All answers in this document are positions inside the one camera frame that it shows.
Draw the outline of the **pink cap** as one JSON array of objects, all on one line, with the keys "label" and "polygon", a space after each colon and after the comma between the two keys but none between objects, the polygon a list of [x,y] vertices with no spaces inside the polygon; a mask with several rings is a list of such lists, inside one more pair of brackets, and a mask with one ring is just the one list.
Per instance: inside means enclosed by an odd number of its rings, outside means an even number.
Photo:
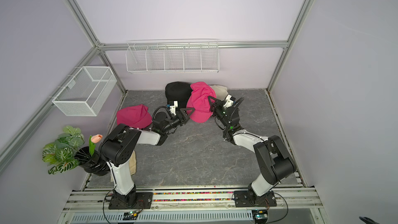
[{"label": "pink cap", "polygon": [[190,87],[192,92],[187,102],[187,108],[194,108],[190,118],[196,123],[204,123],[212,116],[208,97],[216,97],[216,93],[205,82],[193,83]]},{"label": "pink cap", "polygon": [[117,111],[117,125],[119,124],[143,129],[152,124],[152,117],[147,106],[143,104],[130,106]]}]

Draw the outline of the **cream cap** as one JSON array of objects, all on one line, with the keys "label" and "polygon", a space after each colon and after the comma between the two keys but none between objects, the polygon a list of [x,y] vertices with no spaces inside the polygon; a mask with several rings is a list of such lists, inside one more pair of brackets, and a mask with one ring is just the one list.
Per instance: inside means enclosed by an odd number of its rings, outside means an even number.
[{"label": "cream cap", "polygon": [[229,95],[228,93],[228,88],[225,86],[221,86],[221,85],[210,85],[210,87],[212,88],[212,90],[215,92],[216,94],[216,98],[219,100],[225,100],[226,97]]}]

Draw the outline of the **black cap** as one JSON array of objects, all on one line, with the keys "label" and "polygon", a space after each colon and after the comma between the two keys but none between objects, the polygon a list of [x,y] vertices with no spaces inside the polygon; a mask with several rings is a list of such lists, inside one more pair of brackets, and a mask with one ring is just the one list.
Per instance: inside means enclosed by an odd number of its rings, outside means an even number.
[{"label": "black cap", "polygon": [[178,108],[186,108],[191,93],[191,85],[186,82],[172,82],[165,87],[167,104],[177,101]]}]

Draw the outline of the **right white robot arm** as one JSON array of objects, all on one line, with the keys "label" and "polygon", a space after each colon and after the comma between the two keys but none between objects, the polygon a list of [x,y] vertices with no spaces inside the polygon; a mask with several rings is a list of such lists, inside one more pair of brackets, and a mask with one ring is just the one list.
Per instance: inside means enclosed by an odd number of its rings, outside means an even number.
[{"label": "right white robot arm", "polygon": [[259,206],[268,201],[266,197],[281,180],[296,172],[297,166],[279,136],[260,136],[240,125],[239,106],[243,100],[243,97],[238,100],[230,97],[224,101],[208,97],[210,111],[222,130],[223,139],[256,155],[260,175],[248,186],[246,198],[251,204]]}]

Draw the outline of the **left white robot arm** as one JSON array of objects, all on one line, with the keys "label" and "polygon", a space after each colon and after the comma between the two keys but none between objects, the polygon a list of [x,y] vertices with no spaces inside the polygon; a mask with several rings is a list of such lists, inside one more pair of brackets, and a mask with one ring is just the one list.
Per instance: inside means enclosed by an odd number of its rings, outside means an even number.
[{"label": "left white robot arm", "polygon": [[133,128],[126,124],[117,125],[99,147],[114,179],[114,196],[127,206],[133,206],[137,202],[136,185],[129,169],[129,159],[135,146],[138,144],[161,146],[168,138],[170,131],[175,131],[178,126],[186,124],[195,113],[194,108],[181,108],[175,114],[172,114],[165,106],[158,109],[162,108],[165,111],[155,111],[152,123],[146,128]]}]

